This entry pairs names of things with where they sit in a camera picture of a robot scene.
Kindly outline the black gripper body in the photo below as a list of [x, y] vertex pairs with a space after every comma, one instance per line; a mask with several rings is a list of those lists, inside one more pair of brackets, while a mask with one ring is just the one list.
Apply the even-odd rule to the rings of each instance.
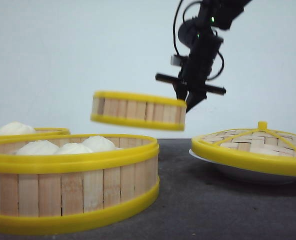
[[186, 64], [181, 67], [177, 77], [157, 73], [155, 79], [169, 84], [186, 82], [188, 94], [205, 92], [206, 98], [210, 92], [223, 96], [225, 88], [206, 84], [223, 39], [214, 34], [210, 27], [201, 30], [180, 27], [178, 39], [190, 50]]

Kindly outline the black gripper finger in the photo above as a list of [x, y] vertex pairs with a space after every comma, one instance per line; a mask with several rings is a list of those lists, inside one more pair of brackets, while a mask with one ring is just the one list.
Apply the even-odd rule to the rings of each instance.
[[201, 101], [205, 99], [205, 92], [192, 92], [188, 93], [188, 96], [185, 100], [186, 102], [186, 112], [188, 113], [193, 107], [198, 105]]
[[178, 100], [185, 101], [188, 96], [188, 86], [186, 82], [179, 82], [172, 84]]

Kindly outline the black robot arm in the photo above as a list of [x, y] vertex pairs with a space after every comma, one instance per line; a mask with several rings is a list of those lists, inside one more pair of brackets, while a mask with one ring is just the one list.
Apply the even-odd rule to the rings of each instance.
[[219, 77], [225, 67], [222, 64], [211, 76], [215, 58], [225, 61], [220, 53], [224, 40], [218, 30], [229, 30], [248, 3], [247, 0], [195, 0], [183, 10], [180, 27], [172, 29], [173, 44], [180, 41], [189, 48], [189, 54], [182, 55], [175, 48], [170, 63], [180, 67], [178, 76], [157, 73], [155, 79], [172, 84], [176, 98], [185, 101], [187, 112], [205, 100], [207, 93], [226, 94], [225, 88], [206, 83]]

